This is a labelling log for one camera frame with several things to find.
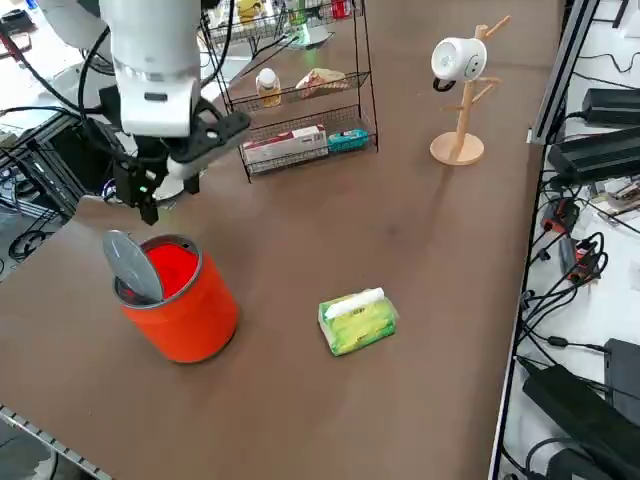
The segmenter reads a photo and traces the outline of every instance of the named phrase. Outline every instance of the white box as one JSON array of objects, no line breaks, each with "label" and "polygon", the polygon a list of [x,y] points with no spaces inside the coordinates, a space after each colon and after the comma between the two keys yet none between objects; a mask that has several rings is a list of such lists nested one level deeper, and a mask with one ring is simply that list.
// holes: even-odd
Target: white box
[{"label": "white box", "polygon": [[281,133],[276,137],[259,142],[246,142],[242,147],[247,164],[267,162],[312,150],[317,154],[314,156],[323,156],[329,153],[327,132],[322,125]]}]

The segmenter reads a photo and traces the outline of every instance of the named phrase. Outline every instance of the green tissue pack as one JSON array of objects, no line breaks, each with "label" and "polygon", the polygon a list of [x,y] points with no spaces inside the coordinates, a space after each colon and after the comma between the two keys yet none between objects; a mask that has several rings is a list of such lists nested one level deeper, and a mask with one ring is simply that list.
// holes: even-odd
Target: green tissue pack
[{"label": "green tissue pack", "polygon": [[[398,313],[384,293],[371,297],[373,290],[365,290],[360,294],[347,295],[323,302],[318,306],[318,323],[324,333],[331,353],[344,355],[366,347],[381,338],[392,335],[396,331]],[[373,301],[362,305],[356,297],[369,295]],[[355,301],[344,311],[345,300]]]}]

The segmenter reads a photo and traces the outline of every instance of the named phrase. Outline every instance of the circular wooden base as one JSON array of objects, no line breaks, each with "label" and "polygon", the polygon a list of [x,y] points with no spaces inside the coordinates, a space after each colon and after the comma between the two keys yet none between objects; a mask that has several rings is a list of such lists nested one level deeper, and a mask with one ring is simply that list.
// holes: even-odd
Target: circular wooden base
[{"label": "circular wooden base", "polygon": [[431,155],[447,165],[472,165],[480,160],[484,154],[482,140],[467,133],[464,136],[464,145],[458,158],[449,159],[449,154],[455,143],[456,132],[443,133],[431,143]]}]

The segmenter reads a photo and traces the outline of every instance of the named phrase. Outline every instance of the orange cylinder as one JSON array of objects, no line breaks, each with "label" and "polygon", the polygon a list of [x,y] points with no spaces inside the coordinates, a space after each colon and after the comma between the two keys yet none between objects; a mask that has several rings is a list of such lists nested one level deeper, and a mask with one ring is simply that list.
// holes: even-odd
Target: orange cylinder
[{"label": "orange cylinder", "polygon": [[218,353],[233,336],[238,307],[211,257],[179,235],[141,245],[163,286],[161,302],[137,302],[118,278],[125,315],[169,360],[193,363]]}]

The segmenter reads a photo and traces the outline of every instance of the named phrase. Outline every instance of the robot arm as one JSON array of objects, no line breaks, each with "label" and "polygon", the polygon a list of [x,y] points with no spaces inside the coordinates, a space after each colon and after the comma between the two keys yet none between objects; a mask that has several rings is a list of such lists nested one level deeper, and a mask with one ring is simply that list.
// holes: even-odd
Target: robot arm
[{"label": "robot arm", "polygon": [[[220,0],[206,0],[213,8]],[[136,158],[117,156],[118,196],[157,219],[152,194],[167,174],[197,193],[199,171],[239,145],[249,116],[223,116],[200,96],[197,29],[201,0],[40,0],[52,28],[72,46],[91,49],[109,26],[98,52],[111,58],[117,90],[100,91],[105,116],[132,134]],[[203,112],[211,120],[204,120]]]}]

